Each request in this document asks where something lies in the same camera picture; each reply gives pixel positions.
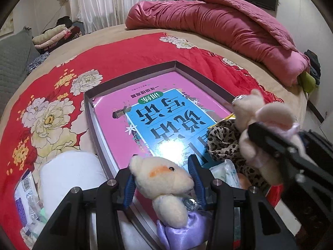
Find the blue white wipes pack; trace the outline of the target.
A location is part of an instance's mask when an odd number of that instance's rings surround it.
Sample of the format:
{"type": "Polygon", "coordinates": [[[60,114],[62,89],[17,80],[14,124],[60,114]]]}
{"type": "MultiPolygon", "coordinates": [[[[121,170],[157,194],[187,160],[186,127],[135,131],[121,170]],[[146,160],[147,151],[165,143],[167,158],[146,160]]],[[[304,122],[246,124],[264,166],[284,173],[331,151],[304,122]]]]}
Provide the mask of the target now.
{"type": "Polygon", "coordinates": [[[15,187],[14,200],[22,224],[21,237],[26,246],[32,249],[46,225],[47,217],[30,170],[26,170],[18,181],[15,187]]]}

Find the leopard print scrunchie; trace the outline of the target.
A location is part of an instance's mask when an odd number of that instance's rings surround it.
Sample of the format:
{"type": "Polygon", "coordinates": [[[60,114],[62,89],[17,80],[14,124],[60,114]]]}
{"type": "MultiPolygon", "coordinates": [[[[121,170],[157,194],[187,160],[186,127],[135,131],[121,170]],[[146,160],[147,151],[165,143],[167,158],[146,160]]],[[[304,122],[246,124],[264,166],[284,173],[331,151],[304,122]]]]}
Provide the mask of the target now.
{"type": "Polygon", "coordinates": [[[216,162],[228,159],[234,164],[237,173],[244,175],[249,182],[267,194],[269,184],[259,170],[249,166],[240,153],[240,131],[235,127],[235,120],[222,120],[208,130],[207,150],[216,162]]]}

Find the cream plush bear purple bow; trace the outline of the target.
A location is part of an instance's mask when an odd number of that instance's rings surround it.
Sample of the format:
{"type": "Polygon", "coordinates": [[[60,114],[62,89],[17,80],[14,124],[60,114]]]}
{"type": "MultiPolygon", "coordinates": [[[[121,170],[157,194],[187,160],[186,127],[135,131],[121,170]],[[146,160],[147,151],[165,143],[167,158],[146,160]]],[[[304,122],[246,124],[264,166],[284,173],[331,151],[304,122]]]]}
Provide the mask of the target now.
{"type": "Polygon", "coordinates": [[[165,249],[203,249],[211,216],[199,204],[189,173],[154,156],[133,155],[129,169],[139,193],[152,202],[157,235],[165,249]]]}

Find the beige makeup sponge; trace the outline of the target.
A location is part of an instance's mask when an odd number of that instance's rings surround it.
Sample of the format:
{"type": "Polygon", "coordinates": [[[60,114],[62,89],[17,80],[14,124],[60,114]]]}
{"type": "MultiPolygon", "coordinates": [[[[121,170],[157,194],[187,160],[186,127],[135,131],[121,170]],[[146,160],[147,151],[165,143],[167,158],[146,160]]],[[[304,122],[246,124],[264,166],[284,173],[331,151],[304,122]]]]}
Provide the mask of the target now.
{"type": "Polygon", "coordinates": [[[240,183],[241,188],[244,190],[248,190],[252,186],[249,179],[241,173],[237,173],[237,175],[239,178],[239,183],[240,183]]]}

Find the green white tissue pack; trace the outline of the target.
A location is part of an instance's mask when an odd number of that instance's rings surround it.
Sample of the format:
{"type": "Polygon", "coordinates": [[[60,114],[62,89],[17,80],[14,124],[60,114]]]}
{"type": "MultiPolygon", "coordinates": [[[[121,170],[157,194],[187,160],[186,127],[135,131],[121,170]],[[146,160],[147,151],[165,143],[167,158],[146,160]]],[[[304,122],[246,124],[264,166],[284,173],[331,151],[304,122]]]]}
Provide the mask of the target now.
{"type": "Polygon", "coordinates": [[[241,189],[240,180],[230,159],[209,168],[215,179],[220,179],[231,187],[241,189]]]}

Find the yellow cartoon tissue pack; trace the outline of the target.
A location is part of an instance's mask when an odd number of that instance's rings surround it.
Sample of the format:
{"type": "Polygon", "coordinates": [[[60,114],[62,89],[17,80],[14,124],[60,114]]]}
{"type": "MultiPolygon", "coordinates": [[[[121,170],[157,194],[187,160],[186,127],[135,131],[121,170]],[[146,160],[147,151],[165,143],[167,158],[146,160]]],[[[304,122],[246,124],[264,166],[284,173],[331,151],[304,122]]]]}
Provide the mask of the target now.
{"type": "Polygon", "coordinates": [[[234,113],[231,113],[230,115],[226,116],[225,118],[220,120],[220,122],[225,121],[225,120],[230,120],[230,119],[235,119],[234,113]]]}

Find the white toilet paper roll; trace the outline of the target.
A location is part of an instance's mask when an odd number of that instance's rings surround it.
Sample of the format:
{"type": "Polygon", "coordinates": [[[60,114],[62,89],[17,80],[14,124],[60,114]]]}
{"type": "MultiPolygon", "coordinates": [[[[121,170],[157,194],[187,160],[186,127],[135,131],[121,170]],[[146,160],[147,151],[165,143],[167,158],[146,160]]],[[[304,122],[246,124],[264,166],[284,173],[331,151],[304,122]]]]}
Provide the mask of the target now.
{"type": "Polygon", "coordinates": [[[51,217],[73,187],[89,190],[107,181],[99,159],[90,152],[67,151],[59,154],[40,171],[40,198],[46,217],[51,217]]]}

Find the green cloth item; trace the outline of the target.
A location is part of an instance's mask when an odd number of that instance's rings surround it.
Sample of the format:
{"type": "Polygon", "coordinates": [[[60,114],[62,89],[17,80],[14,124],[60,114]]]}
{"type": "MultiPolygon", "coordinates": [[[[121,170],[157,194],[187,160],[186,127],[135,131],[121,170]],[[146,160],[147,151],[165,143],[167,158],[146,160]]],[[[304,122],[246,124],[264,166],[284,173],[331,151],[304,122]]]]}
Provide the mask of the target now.
{"type": "Polygon", "coordinates": [[[306,93],[310,94],[315,90],[316,80],[308,72],[303,71],[300,75],[298,75],[297,79],[299,84],[302,86],[303,91],[306,93]]]}

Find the dark clothes pile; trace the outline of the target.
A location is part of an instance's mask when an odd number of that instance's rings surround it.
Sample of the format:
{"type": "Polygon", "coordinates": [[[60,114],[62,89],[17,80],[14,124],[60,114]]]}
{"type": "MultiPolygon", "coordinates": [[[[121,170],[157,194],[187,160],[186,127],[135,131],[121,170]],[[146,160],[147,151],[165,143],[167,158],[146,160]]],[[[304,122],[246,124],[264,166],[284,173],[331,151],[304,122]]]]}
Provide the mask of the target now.
{"type": "Polygon", "coordinates": [[[304,54],[310,60],[310,75],[315,79],[316,85],[320,85],[320,77],[321,77],[321,65],[319,63],[318,56],[312,52],[311,50],[307,50],[304,54]]]}

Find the red floral blanket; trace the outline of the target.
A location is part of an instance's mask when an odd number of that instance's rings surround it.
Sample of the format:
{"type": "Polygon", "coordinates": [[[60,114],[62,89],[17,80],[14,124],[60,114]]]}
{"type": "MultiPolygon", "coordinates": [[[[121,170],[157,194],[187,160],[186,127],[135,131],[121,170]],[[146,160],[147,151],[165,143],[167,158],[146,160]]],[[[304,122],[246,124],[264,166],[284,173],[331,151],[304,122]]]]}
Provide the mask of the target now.
{"type": "Polygon", "coordinates": [[[1,226],[16,249],[26,249],[14,188],[38,160],[87,150],[87,131],[74,129],[88,87],[126,73],[177,60],[233,95],[252,89],[267,102],[284,102],[285,87],[251,60],[204,37],[164,30],[101,30],[63,45],[17,89],[1,119],[1,226]]]}

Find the pink folded quilt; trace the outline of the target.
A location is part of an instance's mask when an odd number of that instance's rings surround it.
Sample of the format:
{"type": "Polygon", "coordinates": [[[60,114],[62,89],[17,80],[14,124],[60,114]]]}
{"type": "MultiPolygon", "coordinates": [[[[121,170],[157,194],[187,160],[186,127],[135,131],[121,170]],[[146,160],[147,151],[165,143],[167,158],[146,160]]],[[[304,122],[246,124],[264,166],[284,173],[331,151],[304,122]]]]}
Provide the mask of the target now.
{"type": "Polygon", "coordinates": [[[297,83],[310,68],[289,31],[244,0],[142,1],[129,10],[125,25],[200,34],[262,63],[284,86],[297,83]]]}

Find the blue patterned cloth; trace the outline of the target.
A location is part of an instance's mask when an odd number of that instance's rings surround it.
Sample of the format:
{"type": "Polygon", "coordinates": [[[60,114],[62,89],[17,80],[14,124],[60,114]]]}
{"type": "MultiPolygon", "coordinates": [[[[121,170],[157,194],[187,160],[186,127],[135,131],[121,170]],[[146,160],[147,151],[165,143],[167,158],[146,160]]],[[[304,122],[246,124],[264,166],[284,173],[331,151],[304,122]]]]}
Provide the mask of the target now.
{"type": "Polygon", "coordinates": [[[34,69],[40,66],[48,58],[49,55],[49,52],[45,52],[44,54],[41,54],[39,57],[35,58],[34,61],[29,63],[26,66],[27,74],[30,74],[34,69]]]}

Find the grey quilted headboard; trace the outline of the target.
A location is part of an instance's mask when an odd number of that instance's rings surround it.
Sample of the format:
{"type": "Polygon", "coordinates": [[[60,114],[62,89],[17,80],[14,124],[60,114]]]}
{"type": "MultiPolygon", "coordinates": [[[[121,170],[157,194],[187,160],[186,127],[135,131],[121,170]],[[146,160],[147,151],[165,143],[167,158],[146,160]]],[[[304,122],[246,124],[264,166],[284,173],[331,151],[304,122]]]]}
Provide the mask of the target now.
{"type": "Polygon", "coordinates": [[[19,33],[1,40],[1,113],[4,112],[7,103],[28,76],[26,67],[39,55],[34,47],[30,28],[25,27],[19,33]]]}

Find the stack of folded clothes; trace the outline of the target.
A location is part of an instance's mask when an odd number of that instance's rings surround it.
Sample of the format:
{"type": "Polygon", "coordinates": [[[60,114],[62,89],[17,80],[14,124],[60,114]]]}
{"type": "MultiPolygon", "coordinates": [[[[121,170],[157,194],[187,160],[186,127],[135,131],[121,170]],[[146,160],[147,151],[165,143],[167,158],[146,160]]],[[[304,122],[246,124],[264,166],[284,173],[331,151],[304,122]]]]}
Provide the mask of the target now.
{"type": "Polygon", "coordinates": [[[56,26],[45,30],[32,38],[34,47],[40,54],[52,52],[58,47],[85,35],[85,27],[81,21],[71,21],[69,16],[58,19],[56,26]]]}

